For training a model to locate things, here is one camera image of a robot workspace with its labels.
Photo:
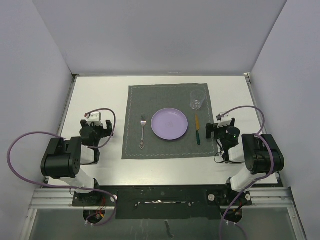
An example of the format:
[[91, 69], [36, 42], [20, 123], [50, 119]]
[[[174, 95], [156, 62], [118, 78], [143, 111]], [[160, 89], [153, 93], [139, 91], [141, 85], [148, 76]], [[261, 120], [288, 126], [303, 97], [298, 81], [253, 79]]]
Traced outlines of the green handled knife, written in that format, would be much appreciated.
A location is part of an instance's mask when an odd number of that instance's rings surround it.
[[196, 126], [196, 142], [197, 142], [197, 145], [201, 145], [201, 139], [200, 139], [200, 133], [199, 133], [200, 123], [199, 123], [199, 118], [197, 114], [195, 114], [195, 126]]

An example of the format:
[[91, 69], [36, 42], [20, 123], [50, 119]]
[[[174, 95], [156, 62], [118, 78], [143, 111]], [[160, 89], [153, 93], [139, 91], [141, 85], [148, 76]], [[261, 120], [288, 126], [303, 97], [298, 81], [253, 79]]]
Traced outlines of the clear drinking glass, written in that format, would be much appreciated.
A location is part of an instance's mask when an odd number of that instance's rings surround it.
[[193, 90], [190, 93], [190, 107], [193, 110], [199, 110], [202, 107], [205, 99], [206, 99], [206, 95], [203, 91]]

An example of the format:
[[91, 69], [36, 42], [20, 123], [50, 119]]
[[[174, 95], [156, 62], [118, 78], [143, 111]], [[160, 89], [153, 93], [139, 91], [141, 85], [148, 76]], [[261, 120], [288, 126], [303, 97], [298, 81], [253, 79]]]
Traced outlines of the silver fork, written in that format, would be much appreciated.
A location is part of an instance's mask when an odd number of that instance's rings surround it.
[[141, 120], [140, 120], [140, 125], [141, 125], [141, 139], [140, 139], [140, 144], [139, 144], [139, 148], [141, 150], [144, 149], [145, 147], [145, 143], [144, 143], [144, 130], [145, 130], [145, 126], [147, 124], [147, 119], [145, 115], [141, 116]]

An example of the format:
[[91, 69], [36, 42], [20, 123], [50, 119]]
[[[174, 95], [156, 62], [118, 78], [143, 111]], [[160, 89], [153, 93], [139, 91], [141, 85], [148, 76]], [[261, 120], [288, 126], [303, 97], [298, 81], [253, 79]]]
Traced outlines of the purple plate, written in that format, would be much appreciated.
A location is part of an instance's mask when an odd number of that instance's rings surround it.
[[181, 138], [187, 132], [188, 126], [185, 114], [175, 108], [163, 108], [151, 119], [151, 129], [154, 134], [168, 141]]

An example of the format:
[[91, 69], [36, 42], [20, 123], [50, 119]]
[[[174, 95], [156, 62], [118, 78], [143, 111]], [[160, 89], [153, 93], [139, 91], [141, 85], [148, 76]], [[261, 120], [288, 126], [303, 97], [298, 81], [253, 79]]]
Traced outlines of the grey cloth napkin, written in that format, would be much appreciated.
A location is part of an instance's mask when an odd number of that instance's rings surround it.
[[129, 86], [122, 159], [213, 157], [218, 146], [206, 138], [213, 122], [206, 83]]

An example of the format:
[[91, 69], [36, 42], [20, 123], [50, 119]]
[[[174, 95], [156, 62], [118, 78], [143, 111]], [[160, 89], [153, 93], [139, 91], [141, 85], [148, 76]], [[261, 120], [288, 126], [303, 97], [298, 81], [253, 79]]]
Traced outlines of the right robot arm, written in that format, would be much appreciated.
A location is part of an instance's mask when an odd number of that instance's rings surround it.
[[217, 123], [207, 123], [206, 138], [214, 139], [218, 145], [218, 154], [226, 164], [244, 164], [243, 168], [228, 181], [229, 188], [222, 192], [223, 200], [232, 205], [253, 184], [282, 171], [284, 156], [271, 134], [241, 133], [235, 127], [235, 118], [227, 117]]

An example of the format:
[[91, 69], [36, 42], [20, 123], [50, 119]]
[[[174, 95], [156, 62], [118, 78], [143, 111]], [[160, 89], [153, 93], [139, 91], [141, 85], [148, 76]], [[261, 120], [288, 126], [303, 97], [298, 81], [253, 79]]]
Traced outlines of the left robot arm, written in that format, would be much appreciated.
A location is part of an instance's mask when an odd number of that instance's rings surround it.
[[70, 139], [52, 138], [41, 161], [43, 176], [63, 181], [75, 192], [84, 194], [84, 200], [91, 206], [102, 199], [98, 181], [88, 176], [81, 166], [96, 165], [100, 160], [98, 149], [101, 139], [112, 136], [113, 125], [106, 120], [106, 128], [100, 120], [81, 120], [80, 136]]

